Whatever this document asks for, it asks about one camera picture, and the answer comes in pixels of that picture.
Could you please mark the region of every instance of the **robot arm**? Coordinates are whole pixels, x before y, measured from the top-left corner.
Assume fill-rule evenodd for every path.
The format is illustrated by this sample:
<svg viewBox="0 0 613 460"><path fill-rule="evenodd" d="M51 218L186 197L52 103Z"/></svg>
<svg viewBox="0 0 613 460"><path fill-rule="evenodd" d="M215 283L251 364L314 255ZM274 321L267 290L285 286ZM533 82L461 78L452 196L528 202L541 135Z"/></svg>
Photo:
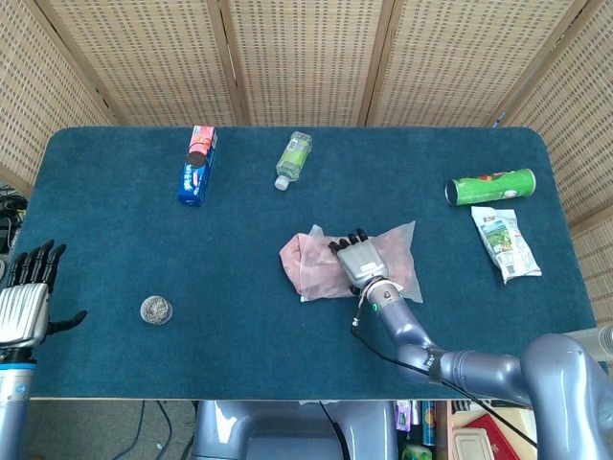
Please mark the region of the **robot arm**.
<svg viewBox="0 0 613 460"><path fill-rule="evenodd" d="M57 264L66 245L50 252L47 241L12 263L7 287L0 292L0 460L19 457L36 361L32 351L48 335L68 331L83 320L80 311L68 321L49 321L49 296Z"/></svg>
<svg viewBox="0 0 613 460"><path fill-rule="evenodd" d="M397 346L398 366L410 382L450 382L466 392L534 408L539 459L611 459L613 385L575 340L560 334L539 337L521 359L439 347L410 311L387 267L362 230L357 239L332 242L353 285L361 290ZM357 328L358 314L353 320Z"/></svg>

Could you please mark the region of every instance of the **floor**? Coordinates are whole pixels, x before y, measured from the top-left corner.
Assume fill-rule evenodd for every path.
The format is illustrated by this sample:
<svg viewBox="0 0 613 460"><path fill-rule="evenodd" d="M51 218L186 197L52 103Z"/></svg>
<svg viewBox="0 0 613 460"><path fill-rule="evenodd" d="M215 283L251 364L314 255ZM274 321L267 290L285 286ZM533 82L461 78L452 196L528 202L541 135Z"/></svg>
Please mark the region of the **floor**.
<svg viewBox="0 0 613 460"><path fill-rule="evenodd" d="M164 459L179 460L193 434L191 402L163 402L172 425ZM24 436L23 460L111 460L132 443L138 428L138 401L33 401ZM169 435L158 405L145 403L138 443L125 460L153 460Z"/></svg>

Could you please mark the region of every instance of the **blue tablecloth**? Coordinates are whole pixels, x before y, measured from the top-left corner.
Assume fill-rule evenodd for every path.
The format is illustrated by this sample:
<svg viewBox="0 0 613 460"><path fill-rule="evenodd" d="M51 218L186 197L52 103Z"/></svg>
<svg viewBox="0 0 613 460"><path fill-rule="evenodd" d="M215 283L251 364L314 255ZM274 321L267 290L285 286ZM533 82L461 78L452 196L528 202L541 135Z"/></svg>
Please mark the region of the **blue tablecloth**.
<svg viewBox="0 0 613 460"><path fill-rule="evenodd" d="M410 385L350 334L355 299L300 303L279 250L318 223L376 235L415 220L423 304L448 350L519 355L537 336L594 326L541 138L525 128L302 128L313 150L297 183L274 189L289 127L222 127L204 205L176 189L191 131L80 127L50 141L18 243L66 242L52 319L85 321L36 350L44 397L406 399L456 396ZM516 211L542 277L503 285L470 217L449 207L449 178L531 168ZM159 294L174 314L140 317ZM394 349L373 313L362 322Z"/></svg>

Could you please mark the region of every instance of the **oreo cookie box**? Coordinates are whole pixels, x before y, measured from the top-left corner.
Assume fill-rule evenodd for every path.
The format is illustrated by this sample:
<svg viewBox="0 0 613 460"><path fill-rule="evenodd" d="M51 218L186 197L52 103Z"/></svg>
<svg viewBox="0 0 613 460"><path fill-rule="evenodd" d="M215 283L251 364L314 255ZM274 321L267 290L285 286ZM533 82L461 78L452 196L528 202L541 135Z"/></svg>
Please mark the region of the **oreo cookie box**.
<svg viewBox="0 0 613 460"><path fill-rule="evenodd" d="M179 201L190 206L200 206L209 182L215 159L217 134L214 126L194 126L188 154L179 183Z"/></svg>

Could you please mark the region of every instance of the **pink plastic bag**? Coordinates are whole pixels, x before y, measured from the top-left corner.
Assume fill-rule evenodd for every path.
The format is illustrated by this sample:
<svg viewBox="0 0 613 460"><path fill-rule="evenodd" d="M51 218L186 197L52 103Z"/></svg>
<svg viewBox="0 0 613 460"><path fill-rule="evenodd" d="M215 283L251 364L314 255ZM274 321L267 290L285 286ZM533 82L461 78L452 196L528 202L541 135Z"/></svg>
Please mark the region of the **pink plastic bag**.
<svg viewBox="0 0 613 460"><path fill-rule="evenodd" d="M411 256L414 228L414 222L405 223L372 240L389 268L390 280L402 286L400 294L421 303L420 284ZM308 235L295 235L280 251L285 274L303 302L352 296L351 282L328 247L331 241L340 238L343 237L326 237L320 226L313 225Z"/></svg>

